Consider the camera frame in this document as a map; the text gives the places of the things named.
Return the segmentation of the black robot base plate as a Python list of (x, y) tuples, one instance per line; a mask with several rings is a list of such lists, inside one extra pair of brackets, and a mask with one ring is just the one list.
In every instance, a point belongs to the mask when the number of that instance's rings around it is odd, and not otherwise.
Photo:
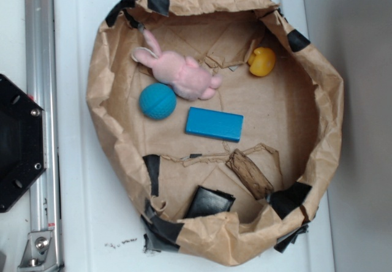
[(1, 213), (45, 170), (43, 110), (1, 75)]

